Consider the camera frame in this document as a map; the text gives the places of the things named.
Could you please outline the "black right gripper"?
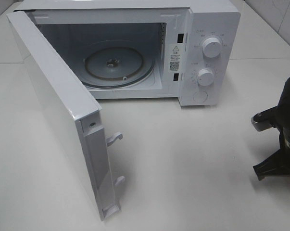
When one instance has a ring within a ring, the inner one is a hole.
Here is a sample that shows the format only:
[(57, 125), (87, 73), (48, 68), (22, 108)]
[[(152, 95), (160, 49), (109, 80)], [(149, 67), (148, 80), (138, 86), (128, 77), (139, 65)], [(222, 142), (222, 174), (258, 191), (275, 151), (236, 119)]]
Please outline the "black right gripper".
[(279, 149), (263, 162), (253, 166), (258, 180), (265, 177), (290, 177), (290, 106), (278, 107), (278, 121), (283, 128), (285, 149)]

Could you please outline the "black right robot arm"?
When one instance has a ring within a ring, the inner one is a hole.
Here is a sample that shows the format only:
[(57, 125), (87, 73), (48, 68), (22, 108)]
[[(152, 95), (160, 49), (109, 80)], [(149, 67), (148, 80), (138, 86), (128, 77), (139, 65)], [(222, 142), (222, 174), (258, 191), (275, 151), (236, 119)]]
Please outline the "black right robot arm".
[(258, 180), (265, 177), (290, 177), (290, 77), (285, 82), (278, 105), (251, 118), (257, 131), (279, 130), (280, 149), (263, 162), (253, 166)]

